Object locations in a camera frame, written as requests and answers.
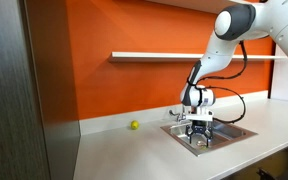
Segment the white countertop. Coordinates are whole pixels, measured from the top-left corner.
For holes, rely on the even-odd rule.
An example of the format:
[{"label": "white countertop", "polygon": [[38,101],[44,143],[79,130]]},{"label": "white countertop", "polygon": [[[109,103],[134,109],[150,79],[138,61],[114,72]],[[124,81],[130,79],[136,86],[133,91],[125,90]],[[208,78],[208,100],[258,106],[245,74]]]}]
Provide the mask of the white countertop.
[{"label": "white countertop", "polygon": [[[288,147],[288,102],[247,102],[235,125],[258,133],[196,157],[160,127],[159,120],[138,130],[118,128],[81,137],[74,180],[221,179]],[[241,105],[214,109],[215,117],[234,119]]]}]

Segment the yellow ball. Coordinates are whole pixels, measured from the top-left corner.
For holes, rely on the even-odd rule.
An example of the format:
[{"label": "yellow ball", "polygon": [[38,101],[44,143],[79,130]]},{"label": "yellow ball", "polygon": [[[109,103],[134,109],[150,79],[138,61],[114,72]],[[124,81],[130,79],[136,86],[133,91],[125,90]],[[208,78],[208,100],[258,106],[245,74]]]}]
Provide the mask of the yellow ball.
[{"label": "yellow ball", "polygon": [[134,120],[131,122],[131,129],[135,130],[138,128],[139,125],[140,124],[136,120]]}]

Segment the sink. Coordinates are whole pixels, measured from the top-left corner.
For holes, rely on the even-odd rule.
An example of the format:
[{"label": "sink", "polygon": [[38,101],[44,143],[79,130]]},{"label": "sink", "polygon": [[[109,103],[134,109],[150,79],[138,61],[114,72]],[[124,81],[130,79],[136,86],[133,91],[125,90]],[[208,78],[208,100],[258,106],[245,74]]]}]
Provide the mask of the sink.
[{"label": "sink", "polygon": [[212,123],[213,138],[208,141],[209,143],[207,147],[206,137],[200,134],[193,135],[191,140],[192,142],[190,143],[188,136],[185,134],[185,129],[187,125],[191,126],[191,124],[192,122],[188,122],[180,125],[163,126],[161,128],[196,156],[227,146],[234,142],[241,141],[257,134],[232,124],[224,124],[214,120]]}]

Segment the orange wall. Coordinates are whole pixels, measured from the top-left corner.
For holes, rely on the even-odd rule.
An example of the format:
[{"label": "orange wall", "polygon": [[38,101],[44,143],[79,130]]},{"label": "orange wall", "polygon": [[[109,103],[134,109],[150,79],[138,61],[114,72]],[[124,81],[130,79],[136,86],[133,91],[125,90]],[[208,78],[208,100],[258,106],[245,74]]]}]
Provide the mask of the orange wall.
[{"label": "orange wall", "polygon": [[[112,51],[204,53],[216,18],[143,0],[67,0],[67,6],[80,119],[179,104],[194,63],[109,63],[108,57]],[[248,54],[269,55],[272,46],[269,38],[246,42]],[[241,67],[232,62],[216,74]],[[250,62],[240,78],[212,84],[239,93],[267,90],[271,67]]]}]

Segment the gray cabinet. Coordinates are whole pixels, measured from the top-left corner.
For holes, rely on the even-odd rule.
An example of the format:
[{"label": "gray cabinet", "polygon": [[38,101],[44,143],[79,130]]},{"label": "gray cabinet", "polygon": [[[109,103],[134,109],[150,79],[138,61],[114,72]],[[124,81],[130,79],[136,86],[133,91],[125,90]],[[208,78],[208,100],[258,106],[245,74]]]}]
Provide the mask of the gray cabinet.
[{"label": "gray cabinet", "polygon": [[73,179],[80,130],[65,3],[0,0],[0,179]]}]

